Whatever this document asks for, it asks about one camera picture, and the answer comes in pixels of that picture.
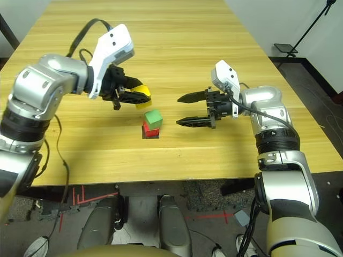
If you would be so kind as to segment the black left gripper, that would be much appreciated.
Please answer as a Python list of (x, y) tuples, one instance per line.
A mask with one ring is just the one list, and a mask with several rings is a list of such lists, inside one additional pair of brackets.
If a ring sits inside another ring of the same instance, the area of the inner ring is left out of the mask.
[(150, 101), (151, 98), (141, 92), (128, 92), (125, 90), (125, 87), (127, 89), (133, 89), (142, 84), (137, 78), (125, 76), (124, 70), (121, 67), (110, 65), (102, 79), (99, 96), (104, 101), (112, 102), (114, 110), (120, 110), (121, 102), (143, 104)]

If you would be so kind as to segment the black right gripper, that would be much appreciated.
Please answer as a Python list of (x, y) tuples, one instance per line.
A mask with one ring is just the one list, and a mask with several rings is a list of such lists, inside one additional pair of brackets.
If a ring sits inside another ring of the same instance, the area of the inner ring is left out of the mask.
[(176, 121), (176, 124), (185, 127), (210, 127), (216, 128), (216, 121), (222, 117), (232, 115), (232, 103), (229, 96), (219, 90), (208, 87), (204, 91), (188, 93), (181, 96), (177, 101), (181, 103), (196, 103), (205, 101), (207, 117), (185, 117)]

